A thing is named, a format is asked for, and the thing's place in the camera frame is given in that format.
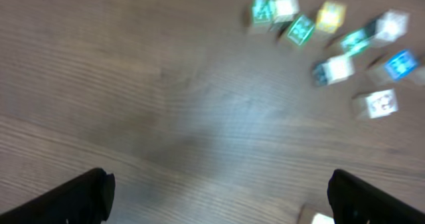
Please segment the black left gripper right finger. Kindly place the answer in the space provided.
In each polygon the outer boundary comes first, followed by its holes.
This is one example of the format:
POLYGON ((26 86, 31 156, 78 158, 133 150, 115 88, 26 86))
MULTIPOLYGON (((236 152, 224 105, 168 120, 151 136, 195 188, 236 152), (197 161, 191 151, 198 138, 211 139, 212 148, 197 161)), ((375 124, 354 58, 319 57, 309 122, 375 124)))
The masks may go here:
POLYGON ((336 224, 424 224, 424 213, 357 176, 336 169, 327 188, 336 224))

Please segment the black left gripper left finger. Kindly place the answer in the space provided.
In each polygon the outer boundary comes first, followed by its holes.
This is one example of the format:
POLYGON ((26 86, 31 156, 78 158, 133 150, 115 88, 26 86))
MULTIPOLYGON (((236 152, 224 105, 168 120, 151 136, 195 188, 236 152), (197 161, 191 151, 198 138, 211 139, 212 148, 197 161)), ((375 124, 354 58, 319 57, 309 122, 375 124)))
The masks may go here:
POLYGON ((103 223, 112 211, 115 188, 114 174, 94 168, 1 214, 1 222, 103 223))

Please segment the squirrel block blue side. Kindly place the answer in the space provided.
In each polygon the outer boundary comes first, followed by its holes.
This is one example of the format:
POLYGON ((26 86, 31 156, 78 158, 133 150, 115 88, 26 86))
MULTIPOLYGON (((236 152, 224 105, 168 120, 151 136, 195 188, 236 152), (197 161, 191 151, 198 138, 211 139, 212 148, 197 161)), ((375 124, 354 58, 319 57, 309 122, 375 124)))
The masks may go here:
POLYGON ((299 213, 297 224, 335 224, 335 221, 332 217, 304 205, 299 213))

